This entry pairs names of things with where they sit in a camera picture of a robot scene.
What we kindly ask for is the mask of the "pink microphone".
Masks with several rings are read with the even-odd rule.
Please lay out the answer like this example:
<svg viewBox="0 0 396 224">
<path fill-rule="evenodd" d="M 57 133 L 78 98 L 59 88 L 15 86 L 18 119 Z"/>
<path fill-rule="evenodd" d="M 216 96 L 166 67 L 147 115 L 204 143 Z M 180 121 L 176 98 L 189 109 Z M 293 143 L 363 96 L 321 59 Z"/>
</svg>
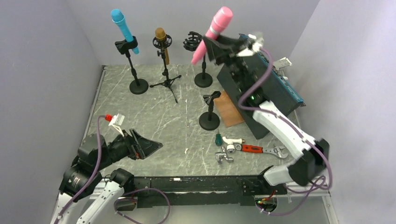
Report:
<svg viewBox="0 0 396 224">
<path fill-rule="evenodd" d="M 214 15 L 210 27 L 207 30 L 206 34 L 202 37 L 209 37 L 212 39 L 216 39 L 220 35 L 220 33 L 223 32 L 228 27 L 232 18 L 233 18 L 233 12 L 231 11 L 231 9 L 226 6 L 221 7 Z M 204 57 L 205 53 L 206 53 L 206 46 L 204 44 L 204 41 L 202 40 L 193 54 L 191 63 L 195 65 L 198 61 L 200 61 Z"/>
</svg>

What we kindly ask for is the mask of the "black clip stand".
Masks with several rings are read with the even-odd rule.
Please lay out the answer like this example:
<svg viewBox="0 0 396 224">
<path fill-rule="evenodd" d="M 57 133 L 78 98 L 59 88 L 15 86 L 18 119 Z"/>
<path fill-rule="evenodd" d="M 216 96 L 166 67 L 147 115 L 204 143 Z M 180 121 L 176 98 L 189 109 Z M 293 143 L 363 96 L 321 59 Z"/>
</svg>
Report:
<svg viewBox="0 0 396 224">
<path fill-rule="evenodd" d="M 220 125 L 219 116 L 213 112 L 214 99 L 221 96 L 220 91 L 214 91 L 211 95 L 203 95 L 204 102 L 208 105 L 208 111 L 204 112 L 199 117 L 199 125 L 207 131 L 213 131 Z"/>
</svg>

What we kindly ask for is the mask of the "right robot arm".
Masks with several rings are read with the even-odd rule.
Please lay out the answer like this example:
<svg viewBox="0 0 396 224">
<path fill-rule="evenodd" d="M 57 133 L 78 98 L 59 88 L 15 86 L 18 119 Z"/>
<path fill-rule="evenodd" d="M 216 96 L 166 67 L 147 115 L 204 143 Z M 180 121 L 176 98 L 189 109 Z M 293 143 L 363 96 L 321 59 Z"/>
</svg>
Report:
<svg viewBox="0 0 396 224">
<path fill-rule="evenodd" d="M 262 90 L 262 84 L 273 71 L 271 54 L 263 48 L 264 39 L 258 35 L 233 39 L 219 35 L 216 39 L 203 36 L 207 55 L 216 65 L 224 64 L 231 72 L 238 87 L 237 105 L 250 111 L 257 123 L 268 129 L 288 149 L 293 161 L 286 165 L 273 166 L 262 174 L 257 187 L 264 194 L 270 193 L 276 185 L 295 182 L 306 186 L 324 169 L 330 170 L 328 161 L 329 144 L 326 140 L 316 140 L 302 131 L 284 115 Z M 268 65 L 258 77 L 246 64 L 244 58 L 263 52 L 267 55 Z"/>
</svg>

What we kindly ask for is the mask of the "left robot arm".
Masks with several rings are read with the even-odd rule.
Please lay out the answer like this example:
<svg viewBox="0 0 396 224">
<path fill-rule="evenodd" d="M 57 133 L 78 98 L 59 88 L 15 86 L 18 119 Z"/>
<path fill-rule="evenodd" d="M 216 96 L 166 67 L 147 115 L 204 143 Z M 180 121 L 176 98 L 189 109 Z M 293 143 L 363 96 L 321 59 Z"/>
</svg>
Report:
<svg viewBox="0 0 396 224">
<path fill-rule="evenodd" d="M 103 180 L 101 170 L 124 159 L 144 160 L 163 144 L 140 136 L 134 129 L 122 130 L 106 143 L 99 134 L 87 136 L 78 148 L 71 167 L 64 172 L 59 187 L 53 224 L 93 224 L 101 212 L 120 196 L 128 196 L 135 189 L 134 175 L 122 168 L 114 170 L 99 197 L 83 210 L 97 185 Z"/>
</svg>

